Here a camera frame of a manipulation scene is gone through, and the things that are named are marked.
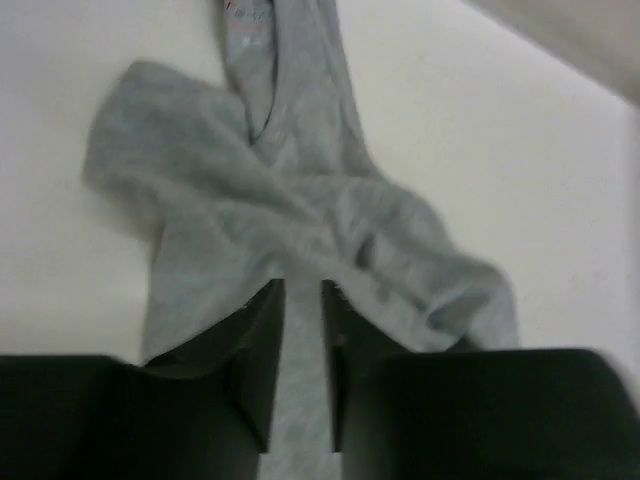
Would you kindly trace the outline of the grey tank top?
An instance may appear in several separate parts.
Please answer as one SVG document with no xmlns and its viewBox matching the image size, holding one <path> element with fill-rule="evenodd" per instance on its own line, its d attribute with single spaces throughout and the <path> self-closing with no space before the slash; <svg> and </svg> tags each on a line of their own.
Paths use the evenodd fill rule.
<svg viewBox="0 0 640 480">
<path fill-rule="evenodd" d="M 515 346 L 513 294 L 372 161 L 334 2 L 230 1 L 221 22 L 232 89 L 134 62 L 94 121 L 86 176 L 161 233 L 144 360 L 285 280 L 274 444 L 260 475 L 336 479 L 321 282 L 420 352 Z"/>
</svg>

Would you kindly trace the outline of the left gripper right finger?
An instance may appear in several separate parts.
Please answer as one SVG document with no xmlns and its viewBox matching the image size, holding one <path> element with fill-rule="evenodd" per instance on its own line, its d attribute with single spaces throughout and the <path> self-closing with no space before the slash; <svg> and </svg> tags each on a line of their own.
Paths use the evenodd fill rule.
<svg viewBox="0 0 640 480">
<path fill-rule="evenodd" d="M 639 412 L 585 349 L 413 353 L 322 285 L 346 479 L 635 479 Z"/>
</svg>

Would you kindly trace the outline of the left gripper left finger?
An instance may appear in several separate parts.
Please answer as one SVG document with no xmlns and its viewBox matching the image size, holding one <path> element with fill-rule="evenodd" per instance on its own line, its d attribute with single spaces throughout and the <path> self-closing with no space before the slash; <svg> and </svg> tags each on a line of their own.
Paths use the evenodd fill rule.
<svg viewBox="0 0 640 480">
<path fill-rule="evenodd" d="M 284 310 L 284 283 L 272 280 L 142 366 L 3 356 L 2 477 L 255 478 L 270 441 Z"/>
</svg>

